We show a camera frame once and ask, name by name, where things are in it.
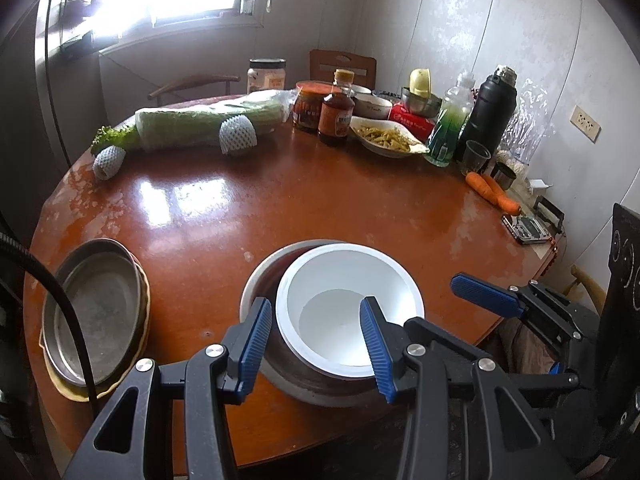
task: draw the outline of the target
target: worn table surface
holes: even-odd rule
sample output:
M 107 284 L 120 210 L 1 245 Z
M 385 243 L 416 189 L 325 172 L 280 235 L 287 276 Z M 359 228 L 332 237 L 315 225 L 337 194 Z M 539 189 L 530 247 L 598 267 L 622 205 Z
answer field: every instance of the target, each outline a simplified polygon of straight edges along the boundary
M 140 260 L 151 285 L 145 355 L 184 360 L 238 321 L 242 288 L 257 264 L 287 244 L 336 238 L 372 246 L 414 277 L 426 317 L 470 343 L 498 318 L 449 291 L 460 271 L 499 285 L 537 276 L 548 254 L 518 245 L 500 212 L 419 156 L 393 160 L 356 140 L 329 148 L 283 124 L 247 156 L 217 148 L 129 153 L 120 173 L 96 182 L 85 153 L 42 208 L 31 251 L 52 272 L 81 242 L 114 238 Z M 56 429 L 75 450 L 91 423 L 87 404 L 62 397 L 38 346 L 44 290 L 27 277 L 24 327 L 31 368 Z M 239 465 L 345 434 L 379 416 L 368 408 L 320 408 L 258 376 L 244 405 L 228 409 Z M 181 408 L 174 464 L 185 471 Z

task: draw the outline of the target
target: silver screw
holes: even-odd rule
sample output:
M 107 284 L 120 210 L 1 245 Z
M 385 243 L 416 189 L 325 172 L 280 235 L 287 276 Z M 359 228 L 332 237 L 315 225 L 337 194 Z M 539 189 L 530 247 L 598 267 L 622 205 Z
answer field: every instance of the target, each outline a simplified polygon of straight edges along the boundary
M 495 370 L 495 362 L 493 359 L 489 359 L 488 357 L 483 357 L 478 361 L 478 366 L 481 370 L 485 372 L 493 372 Z
M 154 362 L 149 358 L 140 359 L 136 363 L 136 370 L 139 372 L 148 372 L 154 367 Z
M 225 347 L 223 347 L 222 345 L 209 345 L 207 346 L 207 349 L 205 350 L 205 353 L 209 356 L 209 357 L 218 357 L 220 355 L 222 355 L 225 352 Z
M 421 355 L 424 355 L 426 351 L 426 348 L 422 345 L 418 345 L 418 343 L 411 343 L 406 348 L 406 352 L 414 357 L 420 357 Z

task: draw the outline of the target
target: orange carrot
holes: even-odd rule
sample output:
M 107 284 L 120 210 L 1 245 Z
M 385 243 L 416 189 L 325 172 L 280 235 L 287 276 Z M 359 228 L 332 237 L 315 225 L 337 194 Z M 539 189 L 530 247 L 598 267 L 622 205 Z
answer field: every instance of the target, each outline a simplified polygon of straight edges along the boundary
M 520 204 L 505 194 L 498 196 L 498 206 L 508 215 L 518 216 L 520 214 Z
M 487 202 L 490 202 L 493 205 L 498 205 L 497 195 L 491 190 L 489 185 L 480 175 L 470 171 L 466 174 L 465 182 L 469 184 L 469 186 L 471 186 L 478 195 L 487 200 Z
M 496 196 L 500 196 L 500 195 L 504 195 L 504 190 L 500 187 L 500 185 L 493 179 L 493 177 L 490 177 L 489 175 L 483 175 L 482 178 L 484 178 L 484 181 L 489 185 L 489 187 L 491 188 L 491 191 L 493 191 Z

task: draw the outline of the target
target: blue gripper pad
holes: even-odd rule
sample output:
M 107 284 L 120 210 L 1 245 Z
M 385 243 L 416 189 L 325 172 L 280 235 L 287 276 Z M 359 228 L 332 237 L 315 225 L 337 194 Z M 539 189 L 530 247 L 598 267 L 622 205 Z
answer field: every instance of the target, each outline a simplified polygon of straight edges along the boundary
M 254 329 L 244 347 L 238 363 L 238 386 L 236 393 L 244 398 L 254 390 L 255 378 L 258 375 L 260 362 L 267 346 L 267 339 L 271 331 L 271 303 L 264 298 L 260 312 L 254 324 Z
M 393 361 L 386 349 L 382 332 L 376 322 L 372 306 L 369 304 L 369 298 L 360 302 L 360 329 L 367 345 L 378 391 L 385 396 L 386 402 L 392 403 L 398 393 L 393 378 Z
M 450 287 L 457 297 L 498 316 L 520 318 L 524 313 L 524 308 L 514 293 L 468 274 L 456 274 L 451 279 Z

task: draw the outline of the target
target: clear plastic cup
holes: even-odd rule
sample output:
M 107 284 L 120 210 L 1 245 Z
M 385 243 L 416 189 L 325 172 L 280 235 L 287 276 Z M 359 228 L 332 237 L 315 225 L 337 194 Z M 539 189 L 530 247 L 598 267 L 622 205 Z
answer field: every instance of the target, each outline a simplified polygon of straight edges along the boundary
M 462 156 L 462 164 L 460 170 L 462 174 L 466 175 L 471 171 L 476 173 L 482 165 L 491 158 L 491 153 L 482 144 L 476 140 L 468 140 L 466 142 L 465 153 Z

